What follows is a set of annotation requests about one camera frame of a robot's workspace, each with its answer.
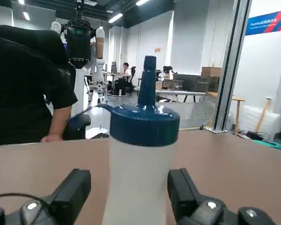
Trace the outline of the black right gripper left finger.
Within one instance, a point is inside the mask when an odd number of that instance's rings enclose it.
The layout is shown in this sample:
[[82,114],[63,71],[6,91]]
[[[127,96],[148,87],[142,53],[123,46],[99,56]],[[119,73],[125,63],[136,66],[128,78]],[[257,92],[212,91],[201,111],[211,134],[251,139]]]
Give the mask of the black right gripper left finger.
[[0,194],[0,198],[15,196],[29,199],[8,215],[0,207],[0,225],[73,225],[90,192],[90,170],[73,169],[50,195]]

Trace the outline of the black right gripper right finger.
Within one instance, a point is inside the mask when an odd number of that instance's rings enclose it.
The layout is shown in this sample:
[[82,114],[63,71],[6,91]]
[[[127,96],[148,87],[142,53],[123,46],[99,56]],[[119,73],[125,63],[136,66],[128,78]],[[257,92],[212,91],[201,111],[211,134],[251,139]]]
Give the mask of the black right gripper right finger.
[[237,213],[216,198],[202,195],[185,168],[170,170],[167,191],[178,225],[274,225],[262,210],[241,207]]

